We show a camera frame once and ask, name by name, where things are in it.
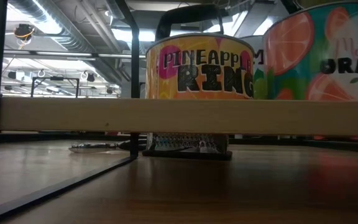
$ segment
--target ductwork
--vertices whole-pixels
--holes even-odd
[[[107,5],[107,8],[108,8],[108,10],[111,13],[113,18],[115,18],[117,20],[120,20],[120,21],[125,20],[125,17],[124,17],[124,15],[122,15],[122,12],[121,12],[120,8],[118,7],[117,2],[115,0],[105,0],[105,2],[106,2],[106,5]],[[128,44],[128,47],[130,49],[132,49],[132,44],[130,42],[127,42],[127,44]],[[146,53],[146,49],[145,49],[145,47],[144,47],[142,42],[139,42],[139,53],[140,54],[145,54]]]
[[[93,46],[85,39],[73,23],[56,6],[52,0],[9,0],[15,10],[26,15],[31,23],[41,31],[59,34],[64,37],[52,37],[54,41],[70,52],[95,52]],[[94,67],[107,81],[121,84],[121,76],[104,60],[85,61]]]

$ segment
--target ceiling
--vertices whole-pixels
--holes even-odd
[[[29,3],[37,2],[44,7],[43,12],[51,13],[48,7],[55,7],[59,16],[52,19],[67,18],[70,30],[76,33],[79,39],[83,39],[92,52],[97,53],[125,53],[131,50],[131,30],[124,19],[120,19],[117,7],[112,7],[114,0],[26,0]],[[16,6],[18,0],[8,0],[10,6]],[[140,53],[145,50],[154,40],[154,32],[162,14],[177,7],[185,7],[193,4],[217,4],[221,9],[226,9],[226,17],[223,18],[225,34],[234,37],[253,35],[261,24],[270,19],[276,20],[288,15],[280,1],[258,1],[258,0],[127,0],[132,15],[140,28]],[[13,35],[14,30],[19,24],[30,24],[35,27],[30,41],[19,40]],[[177,24],[172,27],[175,34],[185,32],[205,32],[209,28],[213,29],[214,21],[194,22],[191,24]],[[8,7],[5,49],[37,50],[37,51],[67,51],[61,42],[56,41],[56,35],[52,36],[42,32],[45,29],[34,18],[26,13],[22,14],[20,8]],[[59,76],[64,78],[80,79],[80,97],[128,97],[124,90],[125,86],[130,86],[131,61],[129,59],[104,59],[102,61],[106,69],[99,69],[99,64],[80,60],[56,60],[56,59],[33,59],[33,58],[4,58],[4,73],[2,75],[1,93],[4,96],[28,96],[31,91],[33,77],[44,75],[44,77]],[[145,80],[145,62],[140,62],[140,81]],[[9,72],[16,72],[16,79],[8,77]],[[87,74],[94,74],[94,81],[86,79]],[[75,88],[67,81],[45,80],[35,89],[35,96],[63,96],[74,97]]]

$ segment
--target tin can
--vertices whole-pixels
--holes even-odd
[[[254,49],[254,99],[266,100],[267,99],[267,77],[265,75],[265,57],[264,57],[264,45],[262,35],[252,35],[247,37],[241,37],[241,40],[247,42]]]
[[[264,48],[270,99],[358,101],[358,2],[290,15],[266,32]]]
[[[247,43],[219,34],[183,34],[146,53],[146,98],[251,99],[253,55]]]

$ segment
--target wooden floor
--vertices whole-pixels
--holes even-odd
[[[68,150],[79,143],[83,141],[0,144],[0,205],[129,156],[122,151],[75,154]]]
[[[231,150],[231,162],[140,157],[4,223],[358,223],[358,152]]]

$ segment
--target green leaf illustration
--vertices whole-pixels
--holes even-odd
[[[329,58],[329,44],[325,37],[315,40],[310,50],[310,72],[317,73],[320,71],[320,63],[323,59]]]
[[[352,78],[351,83],[357,83],[358,82],[358,78]]]
[[[255,75],[254,75],[254,82],[256,82],[258,79],[260,78],[264,78],[265,74],[263,73],[263,71],[261,71],[259,68],[256,70]]]
[[[267,72],[267,96],[268,96],[268,99],[273,99],[273,85],[274,85],[274,70],[271,68]]]

